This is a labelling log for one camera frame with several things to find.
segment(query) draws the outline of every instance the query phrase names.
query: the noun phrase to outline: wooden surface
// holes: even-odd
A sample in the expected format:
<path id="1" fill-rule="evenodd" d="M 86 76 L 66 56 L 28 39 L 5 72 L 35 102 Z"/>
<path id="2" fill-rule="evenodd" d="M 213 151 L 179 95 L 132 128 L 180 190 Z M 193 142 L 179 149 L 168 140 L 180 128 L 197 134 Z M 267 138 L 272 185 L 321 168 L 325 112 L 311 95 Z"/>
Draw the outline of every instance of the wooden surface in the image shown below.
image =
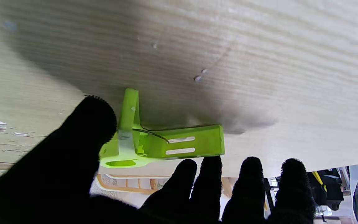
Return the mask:
<path id="1" fill-rule="evenodd" d="M 247 156 L 268 177 L 290 157 L 308 170 L 357 164 L 358 1 L 0 0 L 0 162 L 83 94 L 119 112 L 126 87 L 145 127 L 222 124 L 226 177 Z M 177 163 L 100 172 L 170 175 Z"/>

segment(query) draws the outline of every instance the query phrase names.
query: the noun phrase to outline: wood grain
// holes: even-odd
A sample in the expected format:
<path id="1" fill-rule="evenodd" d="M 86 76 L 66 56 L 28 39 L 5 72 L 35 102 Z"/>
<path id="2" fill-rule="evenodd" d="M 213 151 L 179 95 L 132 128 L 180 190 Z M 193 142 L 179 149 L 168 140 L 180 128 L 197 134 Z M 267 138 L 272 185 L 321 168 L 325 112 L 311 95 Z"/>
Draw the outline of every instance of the wood grain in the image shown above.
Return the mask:
<path id="1" fill-rule="evenodd" d="M 83 94 L 119 112 L 126 87 L 145 127 L 222 124 L 225 177 L 247 156 L 267 177 L 290 157 L 308 170 L 357 164 L 358 1 L 0 0 L 0 120 L 16 128 L 0 133 L 0 161 L 28 152 Z M 170 175 L 178 163 L 114 173 Z"/>

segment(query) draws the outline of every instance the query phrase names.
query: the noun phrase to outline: yellow strap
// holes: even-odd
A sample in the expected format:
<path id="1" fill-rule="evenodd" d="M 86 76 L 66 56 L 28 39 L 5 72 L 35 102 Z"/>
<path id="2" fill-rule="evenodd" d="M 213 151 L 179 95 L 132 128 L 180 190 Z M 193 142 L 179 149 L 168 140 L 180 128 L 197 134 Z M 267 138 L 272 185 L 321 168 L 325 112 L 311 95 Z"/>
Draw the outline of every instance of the yellow strap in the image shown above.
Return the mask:
<path id="1" fill-rule="evenodd" d="M 317 173 L 317 171 L 314 171 L 314 172 L 312 172 L 312 174 L 317 179 L 317 181 L 320 183 L 320 185 L 324 187 L 325 192 L 327 192 L 327 187 L 324 185 L 323 181 L 321 180 L 319 173 Z"/>

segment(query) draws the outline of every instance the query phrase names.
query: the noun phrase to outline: black wire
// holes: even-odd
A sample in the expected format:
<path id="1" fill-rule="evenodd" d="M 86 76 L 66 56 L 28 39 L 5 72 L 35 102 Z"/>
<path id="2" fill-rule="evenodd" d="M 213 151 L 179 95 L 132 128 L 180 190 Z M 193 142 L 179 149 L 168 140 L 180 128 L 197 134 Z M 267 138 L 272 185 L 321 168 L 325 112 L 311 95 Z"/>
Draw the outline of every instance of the black wire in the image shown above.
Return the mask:
<path id="1" fill-rule="evenodd" d="M 156 136 L 156 137 L 159 137 L 160 139 L 165 140 L 167 143 L 169 143 L 168 139 L 162 137 L 162 136 L 159 135 L 159 134 L 153 133 L 153 132 L 151 132 L 151 131 L 142 130 L 142 129 L 135 129 L 135 128 L 132 129 L 132 130 L 137 131 L 137 132 L 143 132 L 143 133 L 148 133 L 148 134 L 154 135 L 154 136 Z"/>

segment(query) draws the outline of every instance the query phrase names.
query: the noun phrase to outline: lime green bracket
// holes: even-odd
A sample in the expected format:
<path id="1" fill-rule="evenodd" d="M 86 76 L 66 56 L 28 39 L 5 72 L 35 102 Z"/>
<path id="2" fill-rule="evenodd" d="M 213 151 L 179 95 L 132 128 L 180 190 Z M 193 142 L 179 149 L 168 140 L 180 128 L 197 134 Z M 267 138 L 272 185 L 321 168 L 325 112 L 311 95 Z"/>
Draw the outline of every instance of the lime green bracket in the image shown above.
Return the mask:
<path id="1" fill-rule="evenodd" d="M 118 131 L 100 150 L 107 168 L 141 167 L 148 163 L 225 153 L 221 125 L 149 131 L 140 125 L 139 93 L 125 90 Z"/>

